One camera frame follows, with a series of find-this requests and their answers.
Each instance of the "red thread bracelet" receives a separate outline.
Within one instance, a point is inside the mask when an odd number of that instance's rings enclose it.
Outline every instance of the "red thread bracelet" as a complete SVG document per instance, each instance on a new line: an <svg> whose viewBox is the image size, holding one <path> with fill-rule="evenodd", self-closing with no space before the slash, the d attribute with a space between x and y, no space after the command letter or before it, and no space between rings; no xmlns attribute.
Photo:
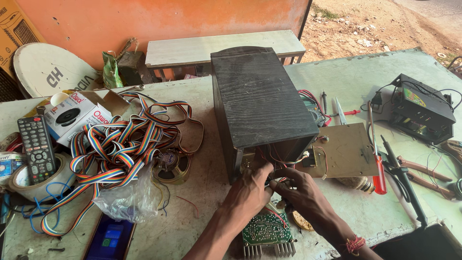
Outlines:
<svg viewBox="0 0 462 260"><path fill-rule="evenodd" d="M354 240L349 240L348 238L346 239L346 249L348 250L348 253L354 255L354 256L359 256L359 254L355 254L354 250L360 249L363 245L366 244L366 239L362 237L358 237L357 235L354 235Z"/></svg>

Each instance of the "smartphone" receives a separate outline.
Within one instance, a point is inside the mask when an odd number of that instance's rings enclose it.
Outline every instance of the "smartphone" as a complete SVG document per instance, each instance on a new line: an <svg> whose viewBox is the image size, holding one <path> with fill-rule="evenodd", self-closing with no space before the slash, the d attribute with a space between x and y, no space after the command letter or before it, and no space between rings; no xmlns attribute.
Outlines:
<svg viewBox="0 0 462 260"><path fill-rule="evenodd" d="M102 214L84 260L125 260L136 224Z"/></svg>

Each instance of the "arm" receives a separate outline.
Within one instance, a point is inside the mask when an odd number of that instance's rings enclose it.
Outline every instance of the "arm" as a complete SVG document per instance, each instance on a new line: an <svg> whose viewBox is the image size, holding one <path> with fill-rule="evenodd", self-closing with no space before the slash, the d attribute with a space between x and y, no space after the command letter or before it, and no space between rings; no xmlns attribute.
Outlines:
<svg viewBox="0 0 462 260"><path fill-rule="evenodd" d="M269 202L273 191L264 186L272 171L269 163L253 172L246 170L183 259L222 259L234 237Z"/></svg>
<svg viewBox="0 0 462 260"><path fill-rule="evenodd" d="M349 254L345 246L347 239L354 240L355 233L348 224L341 219L334 211L326 197L319 190L312 177L306 173L291 168L284 168L276 172L276 177L289 178L290 186L297 189L290 189L286 183L270 181L269 186L287 199L291 204L286 211L297 210L313 226L314 230L323 236L341 255L342 259L372 259L381 260L374 251L367 246L355 250L354 256Z"/></svg>

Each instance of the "green pcb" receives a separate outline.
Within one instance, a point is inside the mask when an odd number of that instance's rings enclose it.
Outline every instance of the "green pcb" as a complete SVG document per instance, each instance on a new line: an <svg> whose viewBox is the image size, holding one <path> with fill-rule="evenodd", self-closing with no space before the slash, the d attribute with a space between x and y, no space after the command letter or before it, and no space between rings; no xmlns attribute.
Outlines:
<svg viewBox="0 0 462 260"><path fill-rule="evenodd" d="M292 239L287 215L280 213L287 226L275 214L257 215L253 217L242 230L244 245L248 246L263 244L288 243Z"/></svg>

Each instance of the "dirt ground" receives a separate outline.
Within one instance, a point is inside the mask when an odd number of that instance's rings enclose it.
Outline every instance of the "dirt ground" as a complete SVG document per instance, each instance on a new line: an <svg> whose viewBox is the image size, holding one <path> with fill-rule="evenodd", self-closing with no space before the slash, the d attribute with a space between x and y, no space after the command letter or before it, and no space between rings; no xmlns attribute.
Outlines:
<svg viewBox="0 0 462 260"><path fill-rule="evenodd" d="M462 55L462 46L435 27L392 0L315 0L300 40L307 50L302 62L384 52L386 46L391 51L420 46L449 64Z"/></svg>

